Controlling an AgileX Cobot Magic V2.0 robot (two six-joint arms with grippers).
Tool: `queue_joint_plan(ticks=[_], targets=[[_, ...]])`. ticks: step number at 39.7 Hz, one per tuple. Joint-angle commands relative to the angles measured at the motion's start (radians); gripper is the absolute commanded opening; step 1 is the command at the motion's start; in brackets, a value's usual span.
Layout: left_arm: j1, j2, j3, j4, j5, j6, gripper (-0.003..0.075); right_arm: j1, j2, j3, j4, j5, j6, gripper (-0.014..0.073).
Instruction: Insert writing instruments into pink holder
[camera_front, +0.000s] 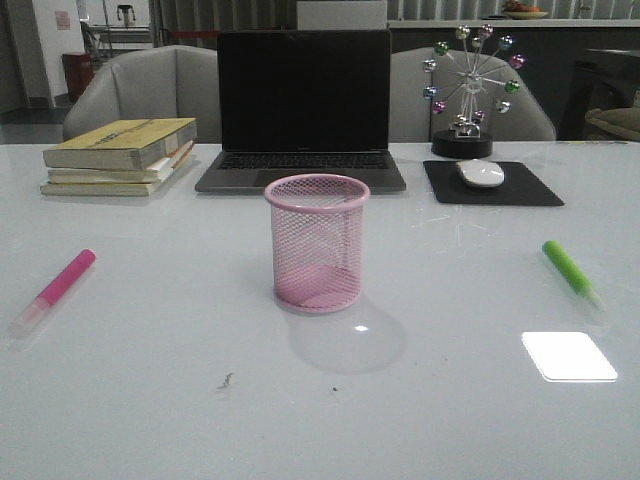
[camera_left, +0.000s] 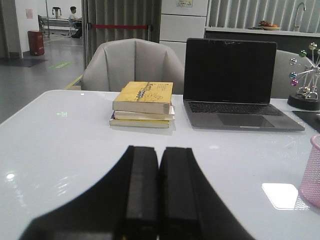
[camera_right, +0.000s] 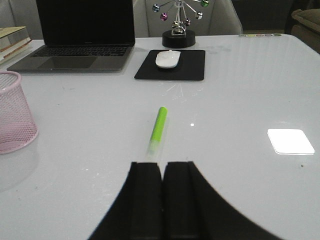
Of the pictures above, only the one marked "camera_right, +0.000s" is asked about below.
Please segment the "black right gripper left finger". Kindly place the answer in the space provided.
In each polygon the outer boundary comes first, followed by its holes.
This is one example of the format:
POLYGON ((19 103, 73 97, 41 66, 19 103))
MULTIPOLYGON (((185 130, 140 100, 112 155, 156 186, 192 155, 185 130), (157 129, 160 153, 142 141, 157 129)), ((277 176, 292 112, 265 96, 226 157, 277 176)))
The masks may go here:
POLYGON ((154 162, 132 162, 127 178, 90 240, 160 240, 162 178, 154 162))

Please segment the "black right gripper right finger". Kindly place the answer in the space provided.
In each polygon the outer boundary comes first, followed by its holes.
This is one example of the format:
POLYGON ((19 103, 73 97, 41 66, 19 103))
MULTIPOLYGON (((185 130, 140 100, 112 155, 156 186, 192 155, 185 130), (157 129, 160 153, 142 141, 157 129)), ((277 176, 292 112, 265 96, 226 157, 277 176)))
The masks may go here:
POLYGON ((162 190, 166 240, 278 239, 223 199, 192 161, 169 162, 162 190))

